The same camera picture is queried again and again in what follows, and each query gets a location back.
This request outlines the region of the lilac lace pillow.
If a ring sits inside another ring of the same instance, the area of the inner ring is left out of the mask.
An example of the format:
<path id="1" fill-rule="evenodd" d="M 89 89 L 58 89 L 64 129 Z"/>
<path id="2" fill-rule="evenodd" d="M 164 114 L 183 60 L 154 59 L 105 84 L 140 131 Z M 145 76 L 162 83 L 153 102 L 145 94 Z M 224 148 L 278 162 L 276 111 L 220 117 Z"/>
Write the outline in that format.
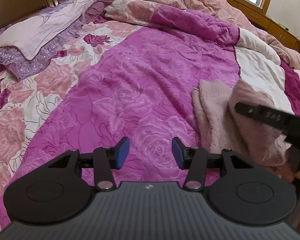
<path id="1" fill-rule="evenodd" d="M 0 63 L 23 80 L 64 57 L 66 42 L 79 36 L 83 25 L 94 22 L 114 0 L 62 0 L 36 15 L 0 29 Z"/>

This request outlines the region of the magenta floral patchwork quilt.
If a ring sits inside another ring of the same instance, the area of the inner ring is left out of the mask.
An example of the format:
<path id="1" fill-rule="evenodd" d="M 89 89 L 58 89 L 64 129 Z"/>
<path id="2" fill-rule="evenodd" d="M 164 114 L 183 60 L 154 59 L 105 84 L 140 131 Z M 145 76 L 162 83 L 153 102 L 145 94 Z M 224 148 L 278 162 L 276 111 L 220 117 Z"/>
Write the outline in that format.
<path id="1" fill-rule="evenodd" d="M 89 152 L 130 139 L 116 181 L 185 179 L 171 139 L 202 145 L 192 103 L 199 82 L 243 80 L 300 116 L 300 70 L 248 30 L 198 10 L 114 0 L 64 57 L 17 80 L 0 73 L 0 231 L 10 223 L 10 183 L 62 152 Z"/>

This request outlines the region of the long wooden side cabinet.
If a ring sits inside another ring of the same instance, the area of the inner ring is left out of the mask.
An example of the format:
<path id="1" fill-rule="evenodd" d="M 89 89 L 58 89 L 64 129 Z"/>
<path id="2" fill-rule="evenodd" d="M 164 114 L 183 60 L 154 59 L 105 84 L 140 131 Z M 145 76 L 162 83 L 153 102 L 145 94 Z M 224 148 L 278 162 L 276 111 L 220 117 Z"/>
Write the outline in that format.
<path id="1" fill-rule="evenodd" d="M 243 12 L 254 26 L 273 35 L 285 47 L 294 49 L 300 54 L 300 39 L 266 16 L 260 8 L 246 0 L 227 0 L 227 2 Z"/>

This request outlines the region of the pink knitted cardigan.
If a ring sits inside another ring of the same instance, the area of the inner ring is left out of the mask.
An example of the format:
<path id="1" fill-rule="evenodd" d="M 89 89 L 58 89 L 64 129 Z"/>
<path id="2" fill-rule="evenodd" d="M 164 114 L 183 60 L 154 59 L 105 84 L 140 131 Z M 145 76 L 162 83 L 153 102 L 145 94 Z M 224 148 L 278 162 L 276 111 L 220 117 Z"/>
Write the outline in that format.
<path id="1" fill-rule="evenodd" d="M 255 91 L 243 80 L 238 80 L 234 88 L 220 80 L 199 82 L 192 91 L 192 103 L 202 147 L 211 153 L 230 148 L 292 182 L 294 172 L 288 163 L 292 148 L 285 136 L 278 129 L 236 113 L 238 102 L 275 106 L 270 95 Z"/>

